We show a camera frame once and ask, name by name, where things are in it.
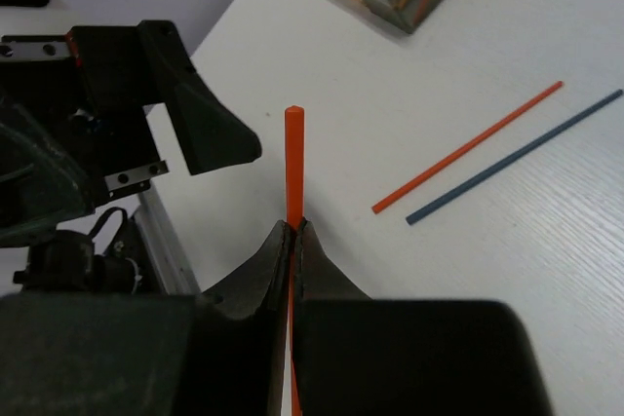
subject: table surface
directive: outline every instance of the table surface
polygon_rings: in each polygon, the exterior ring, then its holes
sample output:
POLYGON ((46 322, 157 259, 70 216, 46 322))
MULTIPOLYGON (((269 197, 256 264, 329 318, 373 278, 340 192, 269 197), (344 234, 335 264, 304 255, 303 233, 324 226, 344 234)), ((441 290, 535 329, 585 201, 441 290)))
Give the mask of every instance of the table surface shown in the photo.
POLYGON ((197 177, 163 106, 156 188, 202 287, 285 217, 284 109, 306 109, 306 216, 372 297, 490 298, 531 336, 558 414, 624 407, 624 101, 452 204, 405 216, 624 86, 621 0, 446 0, 410 37, 332 0, 236 0, 193 60, 258 134, 197 177), (530 97, 565 87, 403 200, 371 205, 530 97))

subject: red stick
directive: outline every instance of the red stick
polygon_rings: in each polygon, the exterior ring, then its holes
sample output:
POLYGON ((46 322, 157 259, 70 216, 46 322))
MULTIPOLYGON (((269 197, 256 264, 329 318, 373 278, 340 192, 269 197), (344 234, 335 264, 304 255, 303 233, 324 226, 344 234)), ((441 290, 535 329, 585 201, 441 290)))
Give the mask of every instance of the red stick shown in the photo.
POLYGON ((425 180, 428 180, 431 177, 433 177, 435 174, 437 174, 438 172, 440 172, 441 170, 449 166, 451 163, 455 162, 456 160, 461 158, 463 155, 468 153, 479 143, 488 139, 489 137, 491 137, 492 135, 500 131, 507 124, 513 122, 515 119, 522 116, 531 107, 535 106, 536 104, 543 101, 545 98, 547 98, 548 96, 550 96, 551 94, 559 90, 563 85, 564 85, 564 82, 557 82, 550 88, 544 90, 542 93, 534 97, 532 100, 523 104, 514 112, 502 118, 500 121, 498 121, 496 124, 491 126, 489 129, 475 136, 472 140, 470 140, 468 143, 466 143, 462 147, 457 148, 455 151, 453 151, 448 156, 446 156, 440 163, 436 163, 434 166, 432 166, 431 168, 429 168, 422 174, 418 175, 416 178, 412 179, 403 187, 395 190, 392 194, 390 194, 388 197, 386 197, 382 201, 377 202, 375 205, 372 206, 372 211, 374 211, 375 214, 381 213, 382 211, 390 207, 392 204, 397 202, 399 199, 407 195, 413 189, 418 187, 425 180))
MULTIPOLYGON (((285 114, 286 124, 286 220, 297 229, 303 219, 303 142, 305 114, 301 107, 289 107, 285 114)), ((289 283, 289 322, 291 331, 291 351, 293 350, 293 274, 294 258, 291 257, 291 278, 289 283)), ((291 358, 291 399, 292 416, 301 415, 299 394, 291 358)))

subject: stick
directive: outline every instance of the stick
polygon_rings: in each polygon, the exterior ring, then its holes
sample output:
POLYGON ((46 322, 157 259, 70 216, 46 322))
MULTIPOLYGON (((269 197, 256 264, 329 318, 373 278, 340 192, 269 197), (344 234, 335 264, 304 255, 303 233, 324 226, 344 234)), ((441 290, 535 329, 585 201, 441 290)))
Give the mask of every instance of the stick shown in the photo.
MULTIPOLYGON (((296 230, 303 219, 303 142, 305 114, 301 107, 289 107, 284 113, 286 126, 286 221, 296 230)), ((291 331, 291 355, 293 352, 293 274, 294 257, 291 257, 289 280, 289 322, 291 331)), ((301 415, 299 394, 291 358, 292 416, 301 415)))
POLYGON ((410 216, 406 218, 406 221, 408 222, 409 225, 413 225, 417 223, 425 216, 433 213, 438 208, 443 207, 447 203, 452 202, 457 197, 468 192, 473 187, 476 187, 477 185, 481 184, 483 181, 489 179, 490 177, 495 175, 497 172, 504 170, 509 165, 521 159, 524 155, 527 155, 528 153, 533 151, 535 148, 538 148, 544 143, 546 143, 547 141, 551 140, 552 138, 555 138, 561 132, 566 131, 570 127, 581 122, 583 119, 588 118, 595 112, 601 110, 603 107, 607 106, 608 104, 611 104, 612 102, 614 102, 616 99, 618 99, 622 95, 624 95, 624 92, 622 90, 618 90, 614 92, 613 94, 603 98, 602 100, 600 100, 593 106, 590 106, 584 111, 579 112, 574 117, 558 125, 551 131, 546 132, 542 136, 536 138, 534 141, 532 141, 528 145, 523 146, 520 150, 515 151, 514 153, 509 155, 507 158, 500 160, 498 163, 495 163, 494 165, 490 166, 486 170, 482 170, 477 175, 465 181, 463 184, 460 184, 454 189, 446 192, 445 195, 434 200, 429 205, 426 205, 423 208, 415 211, 414 213, 412 213, 410 216))
POLYGON ((455 151, 453 151, 448 156, 446 156, 441 162, 436 163, 434 166, 432 166, 425 172, 419 174, 417 177, 412 179, 403 187, 400 187, 399 189, 395 190, 392 194, 387 196, 385 199, 375 204, 372 207, 372 211, 374 211, 375 213, 381 213, 382 211, 390 207, 392 204, 400 200, 402 197, 407 195, 413 189, 418 187, 424 181, 430 179, 431 177, 436 175, 438 172, 440 172, 447 166, 457 161, 463 155, 468 153, 478 144, 480 144, 481 142, 485 141, 486 139, 490 138, 492 135, 500 131, 507 124, 513 122, 514 120, 522 116, 531 107, 535 106, 539 102, 543 101, 546 97, 550 96, 551 94, 559 90, 563 85, 564 85, 563 82, 557 82, 554 85, 552 85, 550 88, 547 88, 542 93, 540 93, 539 95, 531 99, 529 102, 523 104, 518 109, 513 111, 511 114, 508 114, 507 116, 502 118, 500 121, 498 121, 496 124, 491 126, 489 129, 475 136, 472 140, 470 140, 468 143, 464 144, 460 148, 457 148, 455 151))

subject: screw hole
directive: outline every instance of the screw hole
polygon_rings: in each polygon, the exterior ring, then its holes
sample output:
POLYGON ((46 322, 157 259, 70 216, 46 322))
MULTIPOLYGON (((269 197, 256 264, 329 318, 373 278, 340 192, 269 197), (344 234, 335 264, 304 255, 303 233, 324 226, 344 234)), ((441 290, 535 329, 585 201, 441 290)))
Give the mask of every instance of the screw hole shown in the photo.
POLYGON ((11 57, 13 55, 13 49, 6 44, 0 44, 0 56, 11 57))
POLYGON ((52 44, 46 44, 43 47, 43 52, 48 56, 55 56, 57 54, 57 48, 55 48, 52 44))

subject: blue stick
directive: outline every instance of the blue stick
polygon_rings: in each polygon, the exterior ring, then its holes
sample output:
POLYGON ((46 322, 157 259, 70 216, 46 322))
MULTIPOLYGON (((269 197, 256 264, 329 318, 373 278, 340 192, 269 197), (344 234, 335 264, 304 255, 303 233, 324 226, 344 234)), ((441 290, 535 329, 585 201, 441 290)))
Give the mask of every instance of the blue stick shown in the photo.
POLYGON ((482 170, 477 175, 471 177, 470 179, 468 179, 464 183, 459 184, 454 189, 446 192, 446 194, 443 195, 442 197, 434 200, 430 204, 425 205, 423 208, 415 211, 414 213, 412 213, 410 216, 408 216, 406 218, 406 221, 408 222, 409 225, 417 223, 418 221, 420 221, 425 216, 433 213, 438 208, 442 208, 447 203, 452 202, 457 197, 459 197, 460 195, 468 192, 473 187, 476 187, 477 185, 481 184, 483 181, 489 179, 490 177, 495 175, 497 172, 499 172, 501 170, 504 170, 505 168, 507 168, 512 163, 515 163, 516 161, 521 159, 524 155, 526 155, 526 154, 530 153, 531 151, 533 151, 535 148, 543 145, 548 140, 550 140, 552 138, 555 138, 561 132, 566 131, 570 127, 572 127, 575 124, 578 124, 579 122, 581 122, 583 119, 588 118, 589 116, 594 114, 596 111, 599 111, 603 107, 607 106, 608 104, 611 104, 612 102, 614 102, 616 99, 618 99, 622 95, 624 95, 624 92, 622 90, 618 90, 617 92, 615 92, 615 93, 605 97, 604 99, 600 100, 599 102, 597 102, 593 106, 590 106, 587 109, 585 109, 584 111, 579 112, 574 117, 568 119, 567 121, 565 121, 564 123, 562 123, 559 126, 555 127, 551 131, 546 132, 542 136, 536 138, 534 141, 532 141, 528 145, 523 146, 520 150, 515 151, 514 153, 512 153, 508 157, 500 160, 498 163, 494 163, 492 166, 490 166, 486 170, 482 170))

